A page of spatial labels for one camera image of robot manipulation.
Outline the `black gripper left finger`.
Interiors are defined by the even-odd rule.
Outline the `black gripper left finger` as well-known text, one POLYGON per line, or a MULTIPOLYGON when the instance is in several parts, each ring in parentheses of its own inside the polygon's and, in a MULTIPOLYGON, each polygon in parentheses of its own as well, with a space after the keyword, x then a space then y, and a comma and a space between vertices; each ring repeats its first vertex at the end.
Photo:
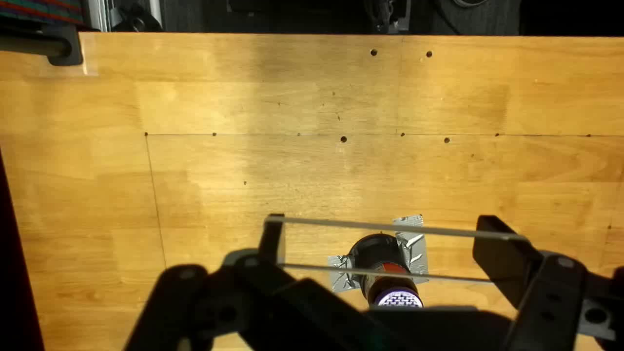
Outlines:
POLYGON ((264 221, 264 233, 260 238, 260 254, 272 262, 272 264, 283 264, 285 262, 285 240, 283 240, 283 215, 270 215, 264 221))

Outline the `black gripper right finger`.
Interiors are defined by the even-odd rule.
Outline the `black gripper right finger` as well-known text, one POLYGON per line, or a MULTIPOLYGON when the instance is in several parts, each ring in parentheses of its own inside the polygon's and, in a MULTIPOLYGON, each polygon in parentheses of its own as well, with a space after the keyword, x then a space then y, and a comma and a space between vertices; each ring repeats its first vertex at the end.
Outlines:
POLYGON ((502 234, 515 234, 515 231, 496 215, 480 215, 476 229, 494 233, 494 238, 474 240, 474 262, 510 305, 519 309, 535 273, 543 266, 543 254, 527 240, 502 240, 502 234))

